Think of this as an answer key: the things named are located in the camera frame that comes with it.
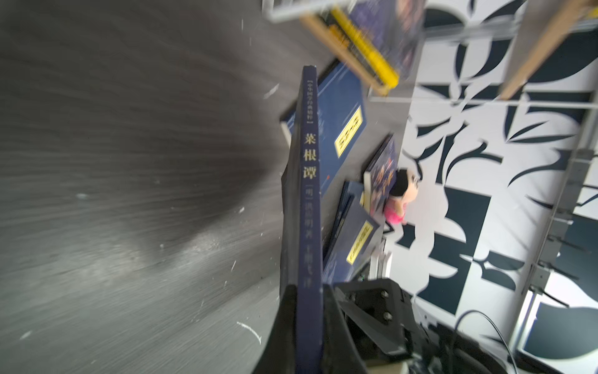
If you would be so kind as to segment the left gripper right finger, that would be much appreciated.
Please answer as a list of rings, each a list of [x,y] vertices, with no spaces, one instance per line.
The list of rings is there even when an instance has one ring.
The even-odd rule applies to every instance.
[[[323,286],[323,316],[322,373],[367,373],[329,285]]]

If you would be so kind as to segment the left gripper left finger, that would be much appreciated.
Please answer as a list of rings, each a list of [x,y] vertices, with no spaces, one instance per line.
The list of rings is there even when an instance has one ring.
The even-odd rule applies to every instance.
[[[280,299],[269,339],[253,374],[296,373],[296,314],[297,287],[288,285]]]

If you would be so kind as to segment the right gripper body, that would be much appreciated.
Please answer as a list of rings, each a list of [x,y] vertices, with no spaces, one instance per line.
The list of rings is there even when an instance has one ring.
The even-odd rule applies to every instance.
[[[412,297],[393,280],[333,285],[350,336],[364,362],[432,362],[447,348],[433,331],[416,321]]]

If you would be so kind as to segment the blue book front yellow label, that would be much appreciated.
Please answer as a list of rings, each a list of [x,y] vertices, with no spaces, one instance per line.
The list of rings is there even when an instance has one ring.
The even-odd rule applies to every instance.
[[[323,339],[318,74],[303,67],[284,179],[287,283],[297,288],[297,373],[320,373]]]

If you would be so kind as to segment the small blue book yellow label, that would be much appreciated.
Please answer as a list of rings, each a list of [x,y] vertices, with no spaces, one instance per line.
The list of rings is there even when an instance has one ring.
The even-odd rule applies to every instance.
[[[321,193],[325,194],[366,126],[360,79],[342,62],[318,76]]]

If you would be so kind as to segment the purple book with old man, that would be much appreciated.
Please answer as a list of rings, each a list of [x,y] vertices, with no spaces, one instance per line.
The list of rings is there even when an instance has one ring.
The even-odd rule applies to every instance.
[[[360,2],[349,12],[349,17],[392,68],[402,76],[411,74],[423,34],[424,1]]]

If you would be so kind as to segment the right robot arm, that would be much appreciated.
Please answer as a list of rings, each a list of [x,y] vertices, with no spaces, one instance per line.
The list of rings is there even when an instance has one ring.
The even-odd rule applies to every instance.
[[[337,283],[333,291],[367,373],[508,371],[479,343],[426,315],[393,280]]]

